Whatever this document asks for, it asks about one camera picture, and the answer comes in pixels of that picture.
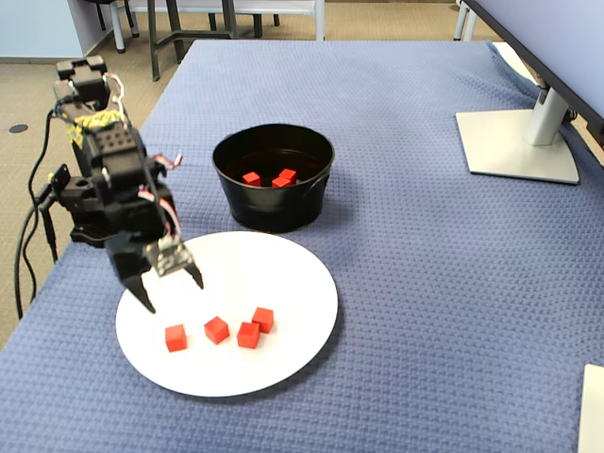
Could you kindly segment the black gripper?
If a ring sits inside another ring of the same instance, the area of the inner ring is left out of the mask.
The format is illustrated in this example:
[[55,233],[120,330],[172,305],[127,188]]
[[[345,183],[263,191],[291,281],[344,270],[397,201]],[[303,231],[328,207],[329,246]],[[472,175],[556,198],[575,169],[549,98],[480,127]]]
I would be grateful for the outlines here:
[[[105,240],[105,249],[114,271],[135,298],[155,313],[142,274],[158,263],[162,246],[181,238],[173,196],[165,184],[157,181],[153,189],[136,188],[128,198],[108,205],[106,215],[111,233]],[[194,259],[188,259],[183,269],[200,289],[204,288]]]

